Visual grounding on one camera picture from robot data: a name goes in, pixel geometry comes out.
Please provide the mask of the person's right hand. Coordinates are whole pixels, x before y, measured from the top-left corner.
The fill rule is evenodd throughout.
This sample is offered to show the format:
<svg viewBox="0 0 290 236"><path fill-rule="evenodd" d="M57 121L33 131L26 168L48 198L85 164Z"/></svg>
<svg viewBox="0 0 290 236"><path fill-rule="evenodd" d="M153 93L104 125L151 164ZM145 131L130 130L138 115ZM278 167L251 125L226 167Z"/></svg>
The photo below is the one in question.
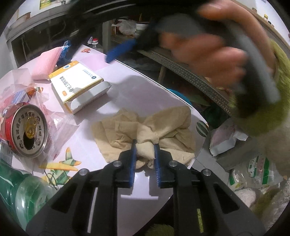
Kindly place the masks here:
<svg viewBox="0 0 290 236"><path fill-rule="evenodd" d="M257 19L246 9L232 1L212 1L204 4L198 13L209 20L230 20L238 23L251 38L264 57L271 75L274 56L263 38L267 36ZM189 65L197 74L210 79L215 87L230 88L245 75L243 66L247 55L242 50L226 47L222 38L211 34L199 34L183 38L170 32L161 33L160 44L171 51L181 63Z"/></svg>

